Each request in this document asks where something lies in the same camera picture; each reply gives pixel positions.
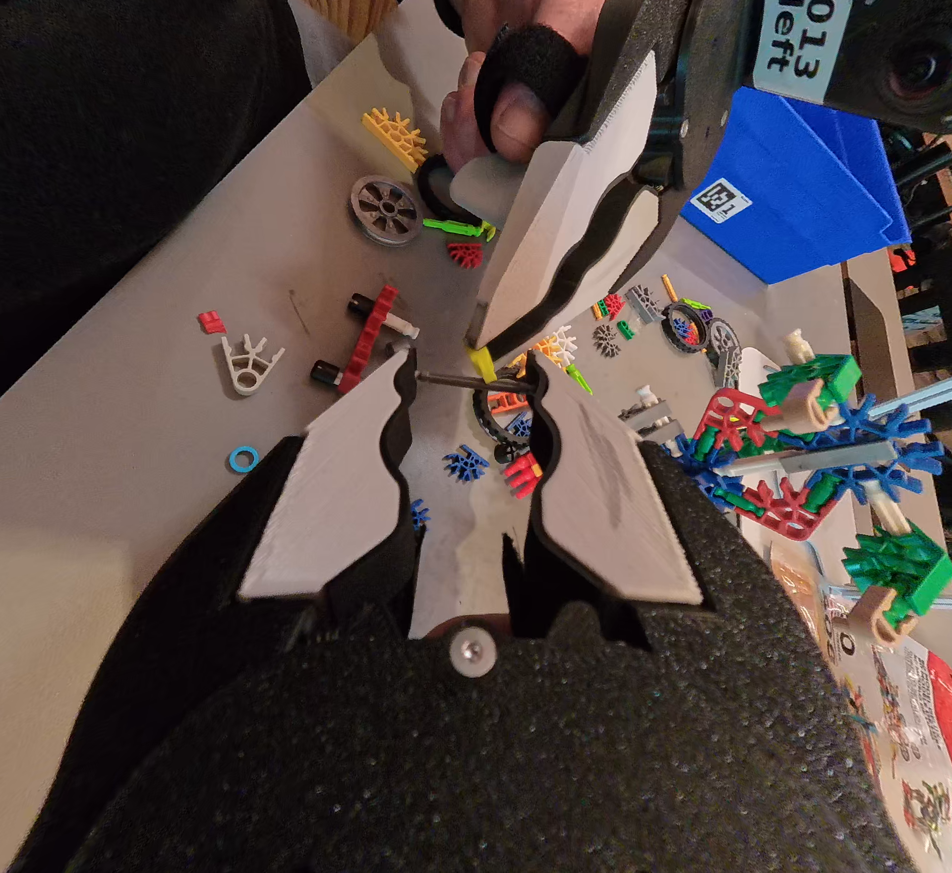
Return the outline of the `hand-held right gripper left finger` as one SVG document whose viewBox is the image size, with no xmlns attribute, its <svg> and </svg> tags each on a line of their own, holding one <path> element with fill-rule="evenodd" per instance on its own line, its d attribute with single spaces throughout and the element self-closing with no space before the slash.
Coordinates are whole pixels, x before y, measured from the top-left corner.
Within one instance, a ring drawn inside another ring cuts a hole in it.
<svg viewBox="0 0 952 873">
<path fill-rule="evenodd" d="M 400 464 L 412 444 L 415 351 L 395 351 L 304 431 L 282 496 L 264 522 L 241 597 L 316 594 L 364 555 L 409 531 Z"/>
</svg>

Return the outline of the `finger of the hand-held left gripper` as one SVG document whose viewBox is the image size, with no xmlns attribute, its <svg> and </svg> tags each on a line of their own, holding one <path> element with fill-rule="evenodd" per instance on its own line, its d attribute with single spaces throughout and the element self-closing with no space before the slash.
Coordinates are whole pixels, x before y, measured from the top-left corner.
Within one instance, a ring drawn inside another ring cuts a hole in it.
<svg viewBox="0 0 952 873">
<path fill-rule="evenodd" d="M 465 332 L 474 351 L 490 348 L 544 300 L 559 263 L 583 240 L 598 203 L 646 153 L 654 96 L 657 70 L 654 53 L 647 53 L 587 143 L 550 138 L 531 153 L 481 271 Z"/>
<path fill-rule="evenodd" d="M 494 292 L 494 361 L 513 356 L 606 297 L 654 225 L 652 189 L 611 189 L 583 236 L 572 239 L 567 220 L 552 239 L 531 229 Z"/>
</svg>

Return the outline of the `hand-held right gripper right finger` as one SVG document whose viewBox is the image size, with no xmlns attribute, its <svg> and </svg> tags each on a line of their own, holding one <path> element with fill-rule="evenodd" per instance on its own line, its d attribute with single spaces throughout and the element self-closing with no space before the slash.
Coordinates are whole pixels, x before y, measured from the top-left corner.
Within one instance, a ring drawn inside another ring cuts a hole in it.
<svg viewBox="0 0 952 873">
<path fill-rule="evenodd" d="M 543 465 L 528 526 L 544 551 L 624 603 L 702 605 L 689 551 L 647 472 L 640 440 L 550 356 L 525 365 Z"/>
</svg>

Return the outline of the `colourful construction toy robot figure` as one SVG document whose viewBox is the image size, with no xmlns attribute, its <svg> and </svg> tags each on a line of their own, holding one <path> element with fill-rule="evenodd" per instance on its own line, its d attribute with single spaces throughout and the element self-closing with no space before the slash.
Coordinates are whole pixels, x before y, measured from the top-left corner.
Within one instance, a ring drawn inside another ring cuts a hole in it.
<svg viewBox="0 0 952 873">
<path fill-rule="evenodd" d="M 662 404 L 640 401 L 624 423 L 669 448 L 721 509 L 748 515 L 790 543 L 811 538 L 843 496 L 873 509 L 873 531 L 843 550 L 858 593 L 849 608 L 879 646 L 901 642 L 950 589 L 952 562 L 901 513 L 901 494 L 921 494 L 917 472 L 943 472 L 945 448 L 921 414 L 900 405 L 869 420 L 873 392 L 849 404 L 864 381 L 855 356 L 816 352 L 800 332 L 782 338 L 786 365 L 759 392 L 716 390 L 695 434 Z"/>
</svg>

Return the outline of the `thin grey metal rod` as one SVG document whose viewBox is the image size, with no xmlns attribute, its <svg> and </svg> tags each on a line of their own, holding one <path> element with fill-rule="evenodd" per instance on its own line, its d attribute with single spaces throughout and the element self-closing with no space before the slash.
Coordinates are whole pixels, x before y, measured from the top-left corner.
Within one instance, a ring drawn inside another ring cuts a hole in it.
<svg viewBox="0 0 952 873">
<path fill-rule="evenodd" d="M 525 382 L 525 381 L 481 381 L 481 376 L 430 373 L 430 369 L 415 369 L 415 381 L 436 382 L 436 386 L 460 386 L 460 390 L 534 392 L 534 382 Z"/>
</svg>

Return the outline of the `black rubber tyre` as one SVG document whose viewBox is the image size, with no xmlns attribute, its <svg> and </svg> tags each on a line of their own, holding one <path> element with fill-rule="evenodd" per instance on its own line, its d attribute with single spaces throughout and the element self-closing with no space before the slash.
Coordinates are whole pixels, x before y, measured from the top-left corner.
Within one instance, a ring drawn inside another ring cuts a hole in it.
<svg viewBox="0 0 952 873">
<path fill-rule="evenodd" d="M 494 416 L 490 405 L 486 405 L 486 390 L 474 390 L 474 416 L 475 423 L 481 427 L 481 434 L 494 440 L 494 444 L 501 444 L 505 440 L 505 423 L 516 416 L 516 414 L 498 414 Z"/>
<path fill-rule="evenodd" d="M 702 327 L 705 348 L 707 348 L 707 325 L 702 319 L 702 313 L 698 313 L 695 308 L 685 308 L 682 300 L 676 300 L 676 303 L 669 303 L 669 308 L 665 308 L 665 317 L 662 317 L 662 332 L 665 332 L 669 345 L 670 345 L 673 351 L 682 351 L 682 352 L 705 352 L 705 348 L 695 351 L 695 348 L 689 348 L 689 345 L 682 345 L 682 341 L 673 338 L 673 332 L 670 332 L 670 317 L 673 317 L 673 313 L 695 319 L 695 325 Z"/>
<path fill-rule="evenodd" d="M 448 167 L 442 153 L 426 155 L 412 174 L 415 193 L 436 220 L 465 220 L 470 225 L 470 211 L 460 209 L 455 203 L 442 203 L 434 189 L 434 174 L 442 167 Z"/>
</svg>

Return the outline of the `yellow fan connector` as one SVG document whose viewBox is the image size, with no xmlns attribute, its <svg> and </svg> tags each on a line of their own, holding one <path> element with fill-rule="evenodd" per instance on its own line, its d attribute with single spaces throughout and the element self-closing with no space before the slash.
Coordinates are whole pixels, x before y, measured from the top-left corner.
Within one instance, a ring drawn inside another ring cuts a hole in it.
<svg viewBox="0 0 952 873">
<path fill-rule="evenodd" d="M 563 338 L 552 334 L 552 338 L 543 338 L 540 345 L 531 345 L 531 351 L 540 351 L 543 356 L 550 356 L 559 369 L 567 369 L 572 365 L 572 352 L 564 351 Z M 519 376 L 525 376 L 525 361 L 528 361 L 528 351 L 516 352 L 516 361 L 509 365 L 509 369 Z"/>
<path fill-rule="evenodd" d="M 426 163 L 426 138 L 400 113 L 369 109 L 360 117 L 360 124 L 394 155 L 405 172 L 415 172 Z"/>
</svg>

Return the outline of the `small grey wheel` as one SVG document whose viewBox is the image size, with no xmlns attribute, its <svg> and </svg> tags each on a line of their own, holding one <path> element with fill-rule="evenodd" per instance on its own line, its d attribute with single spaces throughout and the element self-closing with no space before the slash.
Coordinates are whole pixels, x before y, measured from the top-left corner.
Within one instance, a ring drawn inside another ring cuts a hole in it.
<svg viewBox="0 0 952 873">
<path fill-rule="evenodd" d="M 709 317 L 707 319 L 707 348 L 705 348 L 709 367 L 716 369 L 721 356 L 732 351 L 740 351 L 738 332 L 724 317 Z"/>
</svg>

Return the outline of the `blue storage bin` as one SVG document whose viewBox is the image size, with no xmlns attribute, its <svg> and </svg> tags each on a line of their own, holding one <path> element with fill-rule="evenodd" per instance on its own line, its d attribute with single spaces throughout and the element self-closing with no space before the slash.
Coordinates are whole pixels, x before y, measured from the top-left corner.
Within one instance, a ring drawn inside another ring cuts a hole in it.
<svg viewBox="0 0 952 873">
<path fill-rule="evenodd" d="M 887 244 L 875 197 L 806 113 L 901 119 L 911 0 L 689 0 L 637 174 L 662 189 L 657 239 L 685 216 L 759 280 L 776 284 Z"/>
</svg>

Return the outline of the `tan triangular connector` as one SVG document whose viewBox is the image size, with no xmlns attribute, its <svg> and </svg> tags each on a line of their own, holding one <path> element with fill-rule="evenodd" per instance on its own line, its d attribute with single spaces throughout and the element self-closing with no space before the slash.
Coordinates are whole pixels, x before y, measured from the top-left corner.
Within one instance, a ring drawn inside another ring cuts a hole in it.
<svg viewBox="0 0 952 873">
<path fill-rule="evenodd" d="M 229 334 L 221 334 L 221 352 L 224 352 L 224 367 L 230 376 L 230 390 L 237 395 L 250 395 L 268 373 L 275 369 L 275 365 L 283 356 L 283 348 L 278 348 L 272 356 L 264 356 L 268 338 L 261 338 L 257 345 L 250 345 L 250 338 L 241 338 L 241 352 L 230 348 Z"/>
</svg>

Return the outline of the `red connector strip with rods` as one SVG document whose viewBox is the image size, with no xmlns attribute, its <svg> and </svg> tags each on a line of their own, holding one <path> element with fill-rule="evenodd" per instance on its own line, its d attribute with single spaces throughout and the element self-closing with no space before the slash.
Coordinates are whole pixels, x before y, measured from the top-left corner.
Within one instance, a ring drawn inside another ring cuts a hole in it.
<svg viewBox="0 0 952 873">
<path fill-rule="evenodd" d="M 364 376 L 364 369 L 369 365 L 375 345 L 378 345 L 383 327 L 395 332 L 405 341 L 420 338 L 415 325 L 409 325 L 400 313 L 394 313 L 395 295 L 400 292 L 394 284 L 383 284 L 378 292 L 378 297 L 366 297 L 366 295 L 357 295 L 357 292 L 349 295 L 346 309 L 364 319 L 360 334 L 357 334 L 357 345 L 355 345 L 355 351 L 349 351 L 345 367 L 316 361 L 311 367 L 311 381 L 313 382 L 333 386 L 338 392 L 349 392 L 360 382 L 360 376 Z"/>
</svg>

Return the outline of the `large grey wheel hub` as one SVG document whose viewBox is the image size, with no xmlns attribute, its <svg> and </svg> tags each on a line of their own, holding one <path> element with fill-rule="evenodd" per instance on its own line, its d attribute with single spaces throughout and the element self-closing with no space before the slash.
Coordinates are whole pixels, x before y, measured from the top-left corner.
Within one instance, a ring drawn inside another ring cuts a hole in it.
<svg viewBox="0 0 952 873">
<path fill-rule="evenodd" d="M 364 174 L 349 189 L 349 216 L 357 229 L 383 244 L 405 248 L 422 236 L 422 204 L 405 183 Z"/>
</svg>

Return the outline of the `instruction booklet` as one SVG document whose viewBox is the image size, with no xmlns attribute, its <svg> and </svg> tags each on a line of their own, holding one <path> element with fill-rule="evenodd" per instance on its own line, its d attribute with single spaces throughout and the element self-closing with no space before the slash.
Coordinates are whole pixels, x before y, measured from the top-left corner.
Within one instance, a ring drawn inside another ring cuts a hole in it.
<svg viewBox="0 0 952 873">
<path fill-rule="evenodd" d="M 852 597 L 814 551 L 774 538 L 766 562 L 821 646 L 858 735 L 864 760 L 919 869 L 952 869 L 950 663 L 911 637 L 897 649 L 852 630 Z"/>
</svg>

